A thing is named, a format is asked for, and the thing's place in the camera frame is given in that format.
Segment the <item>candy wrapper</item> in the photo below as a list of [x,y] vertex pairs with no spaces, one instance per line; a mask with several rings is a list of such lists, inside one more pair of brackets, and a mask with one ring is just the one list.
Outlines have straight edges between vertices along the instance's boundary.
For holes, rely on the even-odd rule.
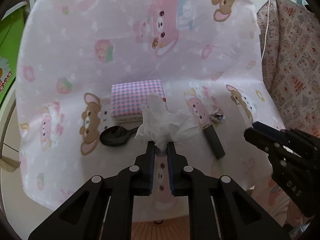
[[225,116],[220,112],[220,109],[216,109],[213,113],[209,115],[212,123],[219,124],[221,121],[225,120]]

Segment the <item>pink cartoon bear sheet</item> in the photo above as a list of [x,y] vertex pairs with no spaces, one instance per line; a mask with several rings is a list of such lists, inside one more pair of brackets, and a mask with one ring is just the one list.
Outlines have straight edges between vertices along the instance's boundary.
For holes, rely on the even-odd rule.
[[[231,176],[248,189],[272,172],[265,153],[245,142],[255,121],[283,128],[263,83],[253,0],[37,0],[17,63],[22,187],[56,209],[89,177],[130,165],[145,142],[121,150],[99,142],[116,122],[111,88],[161,80],[169,112],[191,113],[199,133],[176,142],[192,165]],[[225,120],[212,123],[216,109]],[[225,156],[215,158],[211,124]]]

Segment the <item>purple checkered tissue pack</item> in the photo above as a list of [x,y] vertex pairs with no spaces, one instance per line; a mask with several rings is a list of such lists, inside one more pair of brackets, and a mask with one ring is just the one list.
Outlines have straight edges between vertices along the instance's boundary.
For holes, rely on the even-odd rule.
[[118,83],[111,88],[111,116],[116,123],[142,120],[142,105],[148,104],[150,94],[165,99],[161,80]]

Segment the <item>white tissue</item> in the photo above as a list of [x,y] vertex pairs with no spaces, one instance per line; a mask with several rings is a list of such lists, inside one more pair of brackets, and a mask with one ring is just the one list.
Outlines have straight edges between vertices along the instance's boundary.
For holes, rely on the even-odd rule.
[[135,135],[140,142],[152,141],[160,154],[167,150],[170,141],[180,142],[188,140],[200,131],[194,124],[194,117],[181,109],[175,113],[167,110],[166,104],[160,96],[150,94],[146,104],[142,104],[143,122]]

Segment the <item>pink woven trash basket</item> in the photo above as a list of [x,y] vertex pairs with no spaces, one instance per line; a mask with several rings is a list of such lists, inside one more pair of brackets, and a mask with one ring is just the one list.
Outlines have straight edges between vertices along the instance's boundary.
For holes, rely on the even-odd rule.
[[189,216],[133,223],[131,239],[190,239]]

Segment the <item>green plastic storage box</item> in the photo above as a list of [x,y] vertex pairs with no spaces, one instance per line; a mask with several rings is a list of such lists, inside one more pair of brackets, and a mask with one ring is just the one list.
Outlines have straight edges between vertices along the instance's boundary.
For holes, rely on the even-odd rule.
[[5,13],[1,20],[1,105],[16,78],[17,58],[24,29],[26,6],[27,2],[17,3]]

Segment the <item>black plastic spoon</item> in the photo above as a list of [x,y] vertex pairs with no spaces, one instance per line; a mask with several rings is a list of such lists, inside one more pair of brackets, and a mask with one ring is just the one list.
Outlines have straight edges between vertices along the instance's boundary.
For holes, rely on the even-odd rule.
[[100,142],[109,147],[119,147],[127,144],[129,139],[135,135],[138,127],[133,129],[126,129],[122,126],[112,126],[104,130],[100,134]]

